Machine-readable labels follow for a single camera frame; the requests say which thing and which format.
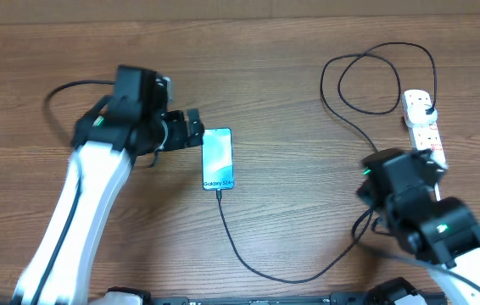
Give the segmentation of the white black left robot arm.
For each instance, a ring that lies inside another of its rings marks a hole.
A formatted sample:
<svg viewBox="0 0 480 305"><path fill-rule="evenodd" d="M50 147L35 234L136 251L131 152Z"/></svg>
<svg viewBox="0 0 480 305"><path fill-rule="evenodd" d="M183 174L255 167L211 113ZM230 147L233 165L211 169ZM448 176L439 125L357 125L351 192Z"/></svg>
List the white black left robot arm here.
<svg viewBox="0 0 480 305"><path fill-rule="evenodd" d="M151 69L121 65L103 96L76 122L58 203L10 300L13 304L85 304L109 212L136 159L198 147L196 108L170 111L171 81Z"/></svg>

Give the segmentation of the white power strip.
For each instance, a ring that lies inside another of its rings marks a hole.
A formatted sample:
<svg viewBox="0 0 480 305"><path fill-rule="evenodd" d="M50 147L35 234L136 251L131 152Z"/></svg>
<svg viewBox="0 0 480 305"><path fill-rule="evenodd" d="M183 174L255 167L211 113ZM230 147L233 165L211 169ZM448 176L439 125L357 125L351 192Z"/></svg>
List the white power strip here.
<svg viewBox="0 0 480 305"><path fill-rule="evenodd" d="M433 105L429 93L418 89L411 89L404 92L402 96L403 116L407 104L411 106L421 106L423 104L427 108L432 108ZM417 128L408 127L408 130L413 148L417 150L430 149L433 151L433 157L439 163L447 163L436 122Z"/></svg>

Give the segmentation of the white charger plug adapter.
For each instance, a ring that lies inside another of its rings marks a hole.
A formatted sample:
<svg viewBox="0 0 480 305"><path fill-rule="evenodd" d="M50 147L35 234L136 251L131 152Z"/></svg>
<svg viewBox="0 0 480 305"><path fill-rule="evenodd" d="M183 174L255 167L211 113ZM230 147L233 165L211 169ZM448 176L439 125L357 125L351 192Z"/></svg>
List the white charger plug adapter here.
<svg viewBox="0 0 480 305"><path fill-rule="evenodd" d="M407 104L404 110L406 125L410 128L417 128L435 123L438 119L438 111L433 110L429 114L427 111L430 109L430 107L427 108L423 104L421 106Z"/></svg>

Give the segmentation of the brown cardboard backdrop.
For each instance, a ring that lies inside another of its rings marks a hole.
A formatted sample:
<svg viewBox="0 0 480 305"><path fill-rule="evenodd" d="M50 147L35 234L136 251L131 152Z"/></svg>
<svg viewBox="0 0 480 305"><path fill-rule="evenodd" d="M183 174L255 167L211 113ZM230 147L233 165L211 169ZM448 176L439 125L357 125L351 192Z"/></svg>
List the brown cardboard backdrop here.
<svg viewBox="0 0 480 305"><path fill-rule="evenodd" d="M480 14L480 0L0 0L0 25Z"/></svg>

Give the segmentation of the blue Galaxy smartphone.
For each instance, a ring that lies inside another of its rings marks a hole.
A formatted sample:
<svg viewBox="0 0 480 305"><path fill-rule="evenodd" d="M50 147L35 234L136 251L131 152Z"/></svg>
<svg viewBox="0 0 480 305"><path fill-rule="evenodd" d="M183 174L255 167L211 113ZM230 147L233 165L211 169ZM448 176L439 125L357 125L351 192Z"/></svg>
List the blue Galaxy smartphone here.
<svg viewBox="0 0 480 305"><path fill-rule="evenodd" d="M206 191L234 188L232 130L230 128L204 131L202 177L203 188Z"/></svg>

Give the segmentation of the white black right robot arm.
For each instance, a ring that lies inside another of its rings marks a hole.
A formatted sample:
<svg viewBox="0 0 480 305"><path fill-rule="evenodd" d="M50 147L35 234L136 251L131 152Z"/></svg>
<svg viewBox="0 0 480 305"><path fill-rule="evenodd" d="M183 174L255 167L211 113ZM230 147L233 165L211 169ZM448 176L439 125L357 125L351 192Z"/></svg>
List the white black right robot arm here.
<svg viewBox="0 0 480 305"><path fill-rule="evenodd" d="M459 198L434 195L447 165L429 149L398 148L361 163L357 195L407 252L402 262L426 269L453 304L480 304L480 224Z"/></svg>

